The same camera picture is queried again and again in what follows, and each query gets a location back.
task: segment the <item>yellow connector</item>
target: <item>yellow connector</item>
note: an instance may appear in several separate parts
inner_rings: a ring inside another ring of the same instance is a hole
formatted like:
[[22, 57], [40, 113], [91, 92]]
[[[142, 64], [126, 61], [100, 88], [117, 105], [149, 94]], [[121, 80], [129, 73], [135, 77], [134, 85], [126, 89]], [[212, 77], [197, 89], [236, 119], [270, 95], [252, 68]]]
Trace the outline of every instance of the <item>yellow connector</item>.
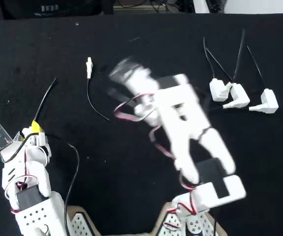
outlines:
[[35, 120], [31, 124], [31, 132], [32, 133], [42, 132], [42, 128], [40, 127], [40, 125]]

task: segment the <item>black device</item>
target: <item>black device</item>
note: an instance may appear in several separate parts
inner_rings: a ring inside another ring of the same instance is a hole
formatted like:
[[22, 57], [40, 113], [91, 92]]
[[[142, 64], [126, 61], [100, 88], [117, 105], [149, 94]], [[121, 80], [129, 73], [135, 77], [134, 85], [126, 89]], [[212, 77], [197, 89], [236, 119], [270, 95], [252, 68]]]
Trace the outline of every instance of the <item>black device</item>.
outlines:
[[114, 0], [0, 0], [0, 20], [113, 14]]

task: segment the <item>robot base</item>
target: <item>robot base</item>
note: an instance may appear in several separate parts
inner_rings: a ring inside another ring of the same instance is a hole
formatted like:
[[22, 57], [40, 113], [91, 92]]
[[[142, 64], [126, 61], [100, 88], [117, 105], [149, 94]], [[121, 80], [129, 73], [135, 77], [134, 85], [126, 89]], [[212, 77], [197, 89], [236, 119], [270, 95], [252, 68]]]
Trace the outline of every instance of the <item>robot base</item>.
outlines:
[[[166, 203], [161, 210], [156, 225], [152, 232], [136, 234], [138, 236], [213, 236], [214, 219], [209, 213], [198, 213], [187, 217], [187, 227], [184, 229], [169, 229], [165, 223], [172, 222], [177, 224], [177, 217], [167, 212], [171, 209], [171, 204]], [[94, 226], [87, 212], [80, 206], [69, 206], [68, 215], [72, 220], [72, 228], [75, 236], [101, 236]], [[227, 236], [223, 228], [217, 223], [217, 236]]]

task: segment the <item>white plastic bracket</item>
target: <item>white plastic bracket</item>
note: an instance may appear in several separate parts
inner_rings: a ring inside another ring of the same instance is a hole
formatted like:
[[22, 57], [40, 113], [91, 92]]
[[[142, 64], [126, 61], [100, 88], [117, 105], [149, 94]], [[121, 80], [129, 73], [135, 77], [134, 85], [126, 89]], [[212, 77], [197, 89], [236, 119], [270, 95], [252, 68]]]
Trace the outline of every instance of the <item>white plastic bracket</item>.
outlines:
[[[20, 231], [24, 236], [30, 236], [33, 229], [46, 230], [52, 236], [65, 236], [64, 201], [57, 192], [52, 192], [49, 199], [34, 205], [15, 215]], [[75, 236], [71, 222], [67, 216], [67, 225], [71, 236]]]
[[72, 220], [72, 231], [75, 233], [75, 236], [94, 236], [81, 213], [75, 214]]
[[241, 84], [236, 84], [236, 83], [232, 84], [230, 93], [233, 98], [233, 101], [224, 104], [223, 109], [242, 108], [242, 107], [246, 107], [249, 104], [250, 99]]
[[274, 91], [265, 88], [264, 92], [260, 96], [260, 99], [262, 104], [254, 107], [249, 107], [250, 111], [264, 112], [267, 114], [272, 114], [276, 112], [279, 106]]
[[204, 212], [197, 215], [186, 216], [181, 222], [173, 213], [168, 213], [163, 221], [162, 227], [158, 231], [158, 236], [185, 236], [186, 231], [192, 235], [213, 236], [214, 226], [209, 221]]
[[224, 102], [228, 99], [232, 83], [229, 82], [225, 85], [222, 80], [213, 78], [209, 83], [209, 87], [212, 99], [215, 102]]

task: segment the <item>white wall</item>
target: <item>white wall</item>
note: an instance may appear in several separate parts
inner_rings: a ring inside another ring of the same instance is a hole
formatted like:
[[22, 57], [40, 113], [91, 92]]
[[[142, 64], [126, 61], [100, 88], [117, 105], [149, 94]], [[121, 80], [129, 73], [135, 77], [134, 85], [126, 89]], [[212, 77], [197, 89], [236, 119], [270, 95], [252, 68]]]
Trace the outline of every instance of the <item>white wall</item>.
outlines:
[[283, 0], [227, 0], [225, 13], [283, 13]]

